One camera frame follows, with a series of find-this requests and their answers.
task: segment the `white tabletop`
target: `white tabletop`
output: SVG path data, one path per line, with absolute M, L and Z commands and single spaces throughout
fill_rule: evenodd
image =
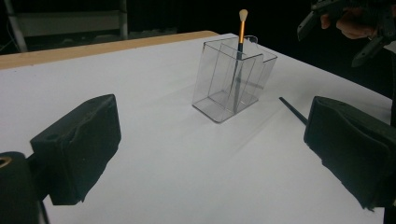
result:
M 391 100 L 274 52 L 259 102 L 214 123 L 191 106 L 195 79 L 204 41 L 231 36 L 0 70 L 0 152 L 27 157 L 30 139 L 67 112 L 116 95 L 118 152 L 84 203 L 46 198 L 51 223 L 382 223 L 384 210 L 361 208 L 278 98 L 307 117 L 326 96 L 386 123 Z

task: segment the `clear acrylic holder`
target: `clear acrylic holder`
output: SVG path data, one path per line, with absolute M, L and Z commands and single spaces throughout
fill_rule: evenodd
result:
M 192 105 L 218 123 L 259 100 L 277 58 L 255 36 L 245 36 L 242 52 L 238 40 L 204 43 Z

